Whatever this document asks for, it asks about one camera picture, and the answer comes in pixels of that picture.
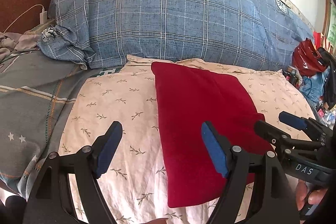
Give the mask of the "person's right hand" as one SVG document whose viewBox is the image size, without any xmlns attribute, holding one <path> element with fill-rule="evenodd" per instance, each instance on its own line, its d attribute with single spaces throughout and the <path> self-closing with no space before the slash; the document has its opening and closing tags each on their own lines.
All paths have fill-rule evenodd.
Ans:
<svg viewBox="0 0 336 224">
<path fill-rule="evenodd" d="M 306 201 L 311 205 L 318 205 L 324 195 L 326 194 L 327 189 L 318 189 L 308 193 L 307 185 L 304 181 L 298 180 L 298 184 L 295 189 L 295 200 L 297 204 L 297 209 L 301 210 L 305 205 Z"/>
</svg>

